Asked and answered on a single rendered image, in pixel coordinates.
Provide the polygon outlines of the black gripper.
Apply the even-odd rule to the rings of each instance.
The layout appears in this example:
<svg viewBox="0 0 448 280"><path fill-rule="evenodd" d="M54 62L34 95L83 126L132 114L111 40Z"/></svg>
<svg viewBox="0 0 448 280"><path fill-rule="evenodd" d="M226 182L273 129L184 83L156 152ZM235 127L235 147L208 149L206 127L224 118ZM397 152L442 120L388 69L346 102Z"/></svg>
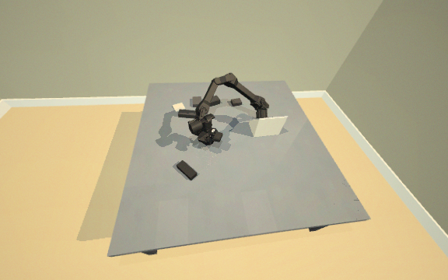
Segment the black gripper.
<svg viewBox="0 0 448 280"><path fill-rule="evenodd" d="M218 132L218 131L216 133L212 132L212 127L210 127L210 128L202 128L202 130L203 131L209 131L210 135L213 136L212 144L213 144L213 142L220 142L220 140L222 138L222 133L221 132ZM195 133L193 133L193 135L199 136L200 133L201 133L201 130L200 131L196 131Z"/></svg>

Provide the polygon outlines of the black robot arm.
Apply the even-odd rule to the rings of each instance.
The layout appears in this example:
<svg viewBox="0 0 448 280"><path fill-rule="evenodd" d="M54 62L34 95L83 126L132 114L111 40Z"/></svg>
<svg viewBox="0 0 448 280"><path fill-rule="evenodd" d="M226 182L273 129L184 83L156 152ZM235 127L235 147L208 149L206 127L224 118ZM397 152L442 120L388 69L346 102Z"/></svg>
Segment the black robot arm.
<svg viewBox="0 0 448 280"><path fill-rule="evenodd" d="M212 126L212 119L214 119L215 117L213 114L206 114L209 111L212 97L214 96L217 87L220 85L233 88L237 92L245 96L250 101L250 105L254 107L255 110L257 110L256 119L268 118L267 109L269 108L269 105L265 101L265 99L261 96L254 95L250 90L241 85L233 73L228 73L227 75L214 78L205 94L204 99L198 104L195 109L195 119L192 121L188 121L188 126L192 134L196 131L201 130L201 133L198 136L198 141L202 143L207 143L210 141L211 135L209 131L203 131L202 128L210 128Z"/></svg>

